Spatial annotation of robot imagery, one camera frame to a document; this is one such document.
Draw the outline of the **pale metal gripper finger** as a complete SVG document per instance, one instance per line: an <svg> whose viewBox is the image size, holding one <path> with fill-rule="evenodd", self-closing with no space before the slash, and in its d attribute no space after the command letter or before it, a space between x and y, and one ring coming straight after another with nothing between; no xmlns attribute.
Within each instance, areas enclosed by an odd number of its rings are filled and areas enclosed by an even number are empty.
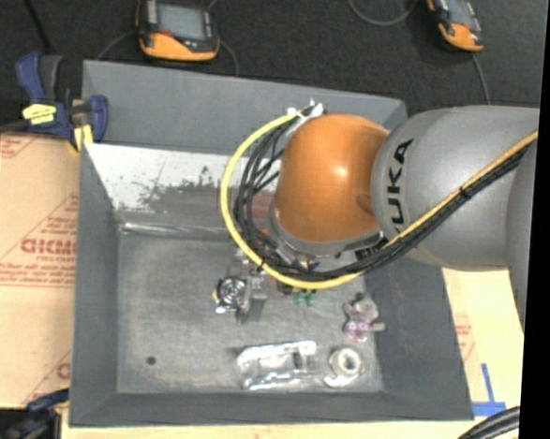
<svg viewBox="0 0 550 439"><path fill-rule="evenodd" d="M244 278L227 276L216 285L216 310L219 315L225 313L245 314L249 309L250 296Z"/></svg>
<svg viewBox="0 0 550 439"><path fill-rule="evenodd" d="M239 325L248 322L260 322L267 297L242 297L237 300L235 321Z"/></svg>

